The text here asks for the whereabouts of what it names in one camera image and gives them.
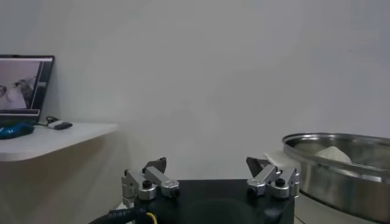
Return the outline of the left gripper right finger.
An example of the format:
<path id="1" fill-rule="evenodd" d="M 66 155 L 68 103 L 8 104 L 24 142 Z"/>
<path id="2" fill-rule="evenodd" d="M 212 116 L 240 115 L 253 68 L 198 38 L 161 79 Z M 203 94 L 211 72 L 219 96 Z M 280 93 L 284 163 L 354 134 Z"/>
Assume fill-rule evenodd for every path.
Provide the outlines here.
<path id="1" fill-rule="evenodd" d="M 300 172 L 295 167 L 278 167 L 266 159 L 246 158 L 252 174 L 247 180 L 249 192 L 256 197 L 267 191 L 274 198 L 297 197 L 300 189 Z"/>

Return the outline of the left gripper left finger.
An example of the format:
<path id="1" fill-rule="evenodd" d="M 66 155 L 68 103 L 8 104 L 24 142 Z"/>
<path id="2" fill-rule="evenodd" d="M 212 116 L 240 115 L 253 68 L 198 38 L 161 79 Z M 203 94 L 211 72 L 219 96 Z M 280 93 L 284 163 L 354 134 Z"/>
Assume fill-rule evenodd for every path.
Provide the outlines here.
<path id="1" fill-rule="evenodd" d="M 159 192 L 162 197 L 176 199 L 180 196 L 180 184 L 165 175 L 166 157 L 149 161 L 138 172 L 130 169 L 121 177 L 122 203 L 131 207 L 136 199 L 152 201 Z"/>

